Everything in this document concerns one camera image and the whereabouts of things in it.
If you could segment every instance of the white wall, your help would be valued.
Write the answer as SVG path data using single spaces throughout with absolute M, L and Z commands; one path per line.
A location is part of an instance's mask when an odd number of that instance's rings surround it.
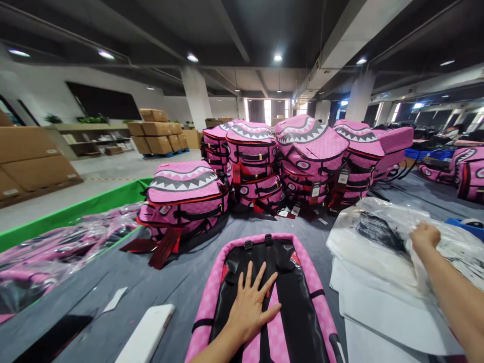
M 239 118 L 237 99 L 235 97 L 221 97 L 220 99 L 221 101 L 218 100 L 218 97 L 209 97 L 212 116 L 214 118 Z M 170 120 L 177 119 L 182 124 L 185 124 L 186 121 L 193 122 L 186 97 L 165 96 L 164 104 L 164 111 Z
M 48 125 L 48 113 L 59 116 L 66 124 L 82 117 L 77 101 L 66 81 L 130 93 L 138 108 L 163 109 L 162 90 L 150 91 L 146 85 L 85 67 L 36 67 L 13 62 L 5 52 L 0 54 L 0 94 L 28 124 L 30 118 L 21 108 L 21 99 L 41 126 Z

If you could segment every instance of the floor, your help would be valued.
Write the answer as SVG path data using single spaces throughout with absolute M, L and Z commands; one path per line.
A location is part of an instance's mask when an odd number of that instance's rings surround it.
M 0 232 L 120 187 L 130 180 L 153 176 L 156 167 L 161 163 L 200 159 L 200 150 L 191 149 L 190 152 L 169 159 L 153 161 L 143 160 L 142 156 L 134 151 L 73 161 L 72 165 L 84 179 L 84 183 L 0 209 Z

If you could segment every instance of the worker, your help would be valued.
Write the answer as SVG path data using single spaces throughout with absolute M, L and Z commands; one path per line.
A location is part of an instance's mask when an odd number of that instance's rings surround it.
M 439 305 L 469 363 L 484 362 L 484 292 L 462 276 L 436 249 L 440 232 L 421 222 L 410 234 L 413 249 L 423 262 L 434 287 Z M 264 324 L 271 321 L 281 309 L 277 304 L 262 312 L 262 302 L 277 278 L 274 273 L 259 289 L 266 263 L 251 286 L 252 262 L 249 262 L 245 287 L 243 273 L 238 280 L 237 297 L 227 324 L 220 334 L 191 363 L 226 363 L 237 350 L 255 336 Z

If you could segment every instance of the shark teeth graphic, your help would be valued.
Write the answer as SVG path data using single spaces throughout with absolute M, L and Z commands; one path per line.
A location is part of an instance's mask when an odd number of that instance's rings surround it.
M 237 134 L 242 137 L 245 137 L 247 139 L 252 139 L 252 140 L 266 140 L 266 139 L 272 139 L 272 134 L 269 129 L 265 127 L 260 127 L 260 128 L 250 128 L 248 126 L 245 126 L 246 128 L 249 128 L 250 130 L 246 130 L 243 127 L 239 125 L 234 125 L 232 127 L 232 130 Z
M 335 128 L 335 131 L 349 141 L 355 141 L 358 143 L 370 143 L 378 141 L 377 137 L 371 132 L 371 129 L 368 128 L 362 130 L 353 130 L 346 125 L 338 125 Z
M 314 123 L 313 125 L 309 125 L 312 127 L 312 130 L 309 130 L 309 132 L 302 134 L 300 133 L 302 130 L 307 130 L 308 128 L 304 126 L 303 128 L 296 129 L 296 128 L 285 128 L 282 133 L 284 133 L 284 136 L 279 136 L 277 135 L 277 142 L 281 145 L 287 145 L 287 144 L 292 144 L 292 143 L 307 143 L 310 142 L 314 139 L 317 139 L 319 136 L 324 134 L 326 131 L 326 125 L 320 124 L 320 123 Z M 291 132 L 285 132 L 286 130 L 296 130 L 296 132 L 291 133 Z
M 186 192 L 203 188 L 217 179 L 217 174 L 211 169 L 189 180 L 173 180 L 165 175 L 158 175 L 153 179 L 150 188 L 164 192 Z

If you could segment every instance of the shark mouth design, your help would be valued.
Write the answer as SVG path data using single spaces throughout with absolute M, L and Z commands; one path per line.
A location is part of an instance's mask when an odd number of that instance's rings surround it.
M 239 124 L 235 124 L 232 128 L 237 135 L 252 139 L 252 140 L 267 140 L 272 139 L 272 133 L 266 127 L 251 128 L 247 125 L 242 127 Z
M 206 187 L 217 179 L 217 174 L 204 166 L 199 166 L 188 173 L 162 170 L 155 174 L 150 188 L 163 192 L 186 192 Z
M 321 137 L 326 131 L 327 126 L 308 117 L 303 127 L 294 128 L 288 126 L 276 135 L 277 141 L 281 145 L 292 143 L 304 144 Z
M 378 141 L 377 137 L 372 132 L 372 129 L 369 128 L 353 130 L 347 125 L 338 125 L 334 131 L 349 141 L 355 141 L 358 143 L 371 143 Z

